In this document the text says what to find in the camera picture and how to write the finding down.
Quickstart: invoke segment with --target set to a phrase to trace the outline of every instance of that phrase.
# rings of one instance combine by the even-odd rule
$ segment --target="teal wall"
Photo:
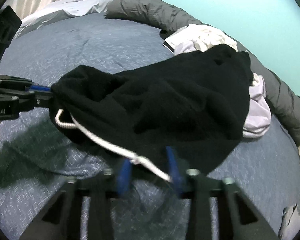
[[[300,95],[300,8],[294,0],[164,0],[238,39]]]

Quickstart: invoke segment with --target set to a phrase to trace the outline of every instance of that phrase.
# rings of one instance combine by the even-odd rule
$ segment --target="light purple garment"
[[[259,138],[268,130],[271,122],[271,112],[266,103],[266,86],[261,75],[253,73],[253,83],[249,87],[250,106],[243,126],[243,137]]]

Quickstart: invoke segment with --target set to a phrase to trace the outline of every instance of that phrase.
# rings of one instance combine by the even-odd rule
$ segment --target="wall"
[[[243,43],[300,95],[300,8],[294,0],[164,0]]]

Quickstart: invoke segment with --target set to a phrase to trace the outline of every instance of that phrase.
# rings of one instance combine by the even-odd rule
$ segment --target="white sheet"
[[[42,10],[24,18],[13,39],[61,20],[105,12],[106,6],[110,1],[112,0],[60,0],[52,2]]]

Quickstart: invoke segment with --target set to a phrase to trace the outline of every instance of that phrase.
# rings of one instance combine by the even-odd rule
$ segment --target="gray-blue bedsheet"
[[[0,74],[51,85],[78,65],[116,73],[172,57],[159,29],[105,19],[103,13],[63,20],[12,41]],[[84,146],[71,143],[50,122],[48,109],[36,108],[0,125],[0,227],[17,240],[32,218],[58,190],[65,176],[85,178],[106,167]],[[300,160],[293,140],[273,116],[260,139],[243,141],[211,174],[234,177],[273,230],[282,211],[300,205]],[[116,239],[185,239],[189,200],[179,200],[167,184],[137,180],[123,199],[112,201]],[[82,210],[82,239],[87,239],[89,199]],[[214,239],[218,239],[212,200]]]

